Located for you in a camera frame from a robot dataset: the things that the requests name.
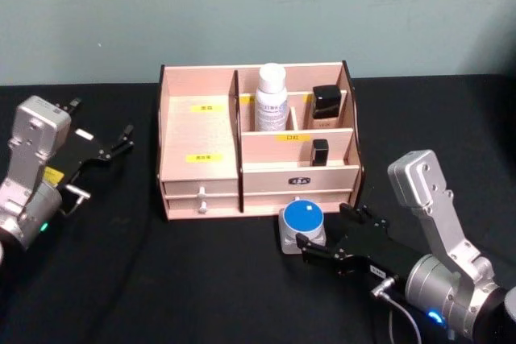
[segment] white drawer knob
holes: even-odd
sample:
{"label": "white drawer knob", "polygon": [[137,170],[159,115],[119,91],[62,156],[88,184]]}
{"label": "white drawer knob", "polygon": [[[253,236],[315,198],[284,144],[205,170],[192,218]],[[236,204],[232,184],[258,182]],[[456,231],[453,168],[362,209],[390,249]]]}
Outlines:
{"label": "white drawer knob", "polygon": [[199,192],[197,193],[198,199],[206,199],[206,190],[204,187],[199,187]]}
{"label": "white drawer knob", "polygon": [[206,204],[205,201],[203,201],[201,203],[201,207],[199,207],[199,210],[198,210],[199,213],[207,213],[208,212],[208,205]]}

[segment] yellow sticker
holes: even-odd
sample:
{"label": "yellow sticker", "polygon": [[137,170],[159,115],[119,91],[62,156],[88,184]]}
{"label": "yellow sticker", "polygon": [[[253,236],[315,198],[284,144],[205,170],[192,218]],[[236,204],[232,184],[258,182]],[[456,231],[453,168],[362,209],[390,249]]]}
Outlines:
{"label": "yellow sticker", "polygon": [[255,96],[240,96],[241,104],[254,104]]}
{"label": "yellow sticker", "polygon": [[277,135],[278,141],[310,141],[310,135]]}
{"label": "yellow sticker", "polygon": [[43,177],[48,183],[52,184],[53,186],[57,186],[61,179],[65,177],[65,175],[63,172],[57,171],[54,168],[46,167]]}
{"label": "yellow sticker", "polygon": [[222,153],[204,153],[202,155],[187,155],[186,163],[218,163],[223,160]]}
{"label": "yellow sticker", "polygon": [[223,112],[224,105],[192,105],[190,111],[193,113]]}

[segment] desk organizer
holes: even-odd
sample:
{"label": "desk organizer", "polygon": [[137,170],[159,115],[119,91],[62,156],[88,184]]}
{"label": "desk organizer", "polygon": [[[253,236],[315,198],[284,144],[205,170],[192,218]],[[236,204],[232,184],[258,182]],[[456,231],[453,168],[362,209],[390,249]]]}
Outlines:
{"label": "desk organizer", "polygon": [[[286,131],[254,131],[260,65],[163,66],[158,182],[167,218],[278,215],[295,197],[325,213],[354,205],[363,168],[346,62],[286,64]],[[338,85],[339,125],[306,129],[312,88]],[[329,144],[327,165],[310,166],[314,139]]]}

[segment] cosmetic bottle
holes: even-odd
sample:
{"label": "cosmetic bottle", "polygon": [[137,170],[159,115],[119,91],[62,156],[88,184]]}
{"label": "cosmetic bottle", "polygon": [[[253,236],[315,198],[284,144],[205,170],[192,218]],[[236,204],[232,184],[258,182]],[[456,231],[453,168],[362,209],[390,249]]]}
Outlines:
{"label": "cosmetic bottle", "polygon": [[265,64],[260,68],[260,84],[255,98],[255,131],[284,131],[289,109],[285,68]]}
{"label": "cosmetic bottle", "polygon": [[310,129],[331,129],[339,125],[342,94],[337,85],[315,86],[313,88],[310,112]]}

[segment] teal wall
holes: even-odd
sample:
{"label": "teal wall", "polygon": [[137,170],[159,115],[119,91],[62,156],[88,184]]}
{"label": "teal wall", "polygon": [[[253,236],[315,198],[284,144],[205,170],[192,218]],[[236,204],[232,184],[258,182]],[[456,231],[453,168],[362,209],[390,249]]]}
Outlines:
{"label": "teal wall", "polygon": [[513,0],[0,0],[0,85],[153,82],[163,63],[491,73],[515,13]]}

